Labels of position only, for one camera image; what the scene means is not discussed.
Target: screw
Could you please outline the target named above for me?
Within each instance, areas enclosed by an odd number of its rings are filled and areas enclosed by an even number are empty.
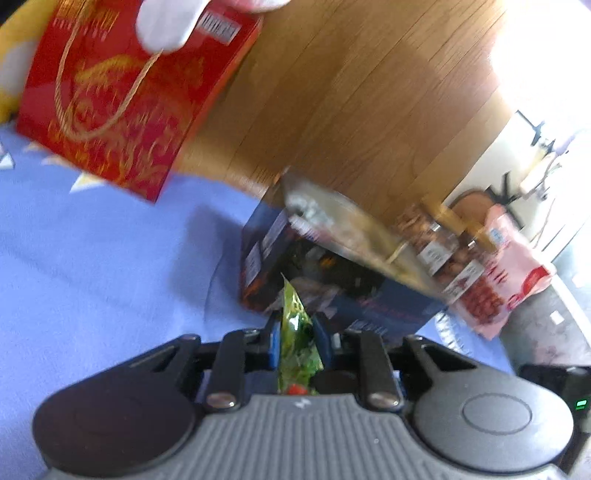
[[[400,400],[397,395],[387,392],[374,392],[368,397],[369,404],[378,410],[395,410]]]
[[[236,397],[228,392],[210,393],[205,399],[207,405],[217,410],[227,410],[236,406]]]

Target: product label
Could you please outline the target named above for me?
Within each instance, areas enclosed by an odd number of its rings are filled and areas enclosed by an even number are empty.
[[[484,267],[476,260],[472,260],[465,266],[459,275],[443,290],[443,294],[454,303],[458,298],[464,295],[472,284],[484,273]]]
[[[229,45],[240,31],[239,24],[210,11],[201,16],[196,28],[224,45]]]
[[[312,240],[313,242],[318,241],[318,233],[302,217],[298,215],[291,215],[290,225],[299,235],[307,238],[308,240]]]
[[[449,260],[452,253],[442,244],[433,241],[423,248],[418,257],[429,269],[429,275],[433,276]]]
[[[262,257],[263,260],[266,259],[269,254],[271,253],[271,247],[279,237],[280,233],[283,231],[285,226],[287,225],[287,214],[285,210],[282,210],[281,213],[277,216],[273,225],[269,228],[269,231],[262,239]]]
[[[261,271],[261,252],[258,242],[244,260],[244,286],[248,287]]]

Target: barcode label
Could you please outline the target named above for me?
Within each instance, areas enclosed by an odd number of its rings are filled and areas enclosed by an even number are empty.
[[[244,260],[244,286],[248,287],[261,271],[261,252],[258,242]]]
[[[280,233],[283,231],[285,226],[287,225],[287,214],[285,210],[282,210],[281,213],[277,216],[273,225],[269,228],[269,231],[262,239],[262,257],[263,259],[267,258],[271,253],[271,247],[277,237],[279,237]]]
[[[433,241],[423,248],[418,257],[428,267],[429,275],[433,276],[449,260],[452,253],[442,244]]]
[[[201,16],[196,28],[224,45],[229,45],[240,31],[240,25],[236,22],[209,11]]]

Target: snack package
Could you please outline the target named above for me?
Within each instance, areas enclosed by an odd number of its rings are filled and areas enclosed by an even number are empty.
[[[322,361],[314,343],[312,320],[304,310],[296,290],[287,280],[283,292],[279,392],[305,395],[309,393],[310,378],[323,368]]]
[[[484,273],[452,306],[472,329],[490,340],[520,303],[550,285],[556,268],[538,257],[501,205],[489,209],[485,227],[498,250],[489,256]]]

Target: glass jar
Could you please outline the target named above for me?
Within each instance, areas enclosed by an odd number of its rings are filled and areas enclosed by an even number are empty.
[[[488,237],[484,227],[474,222],[466,224],[459,244],[458,249],[435,275],[435,279],[443,287],[443,294],[450,304],[460,300],[463,304],[473,303],[475,306],[485,303],[493,305],[493,296],[496,294],[482,274],[489,256],[496,252],[496,245]]]
[[[406,208],[395,224],[412,245],[419,260],[433,276],[458,249],[458,236],[464,227],[450,209],[431,197]]]

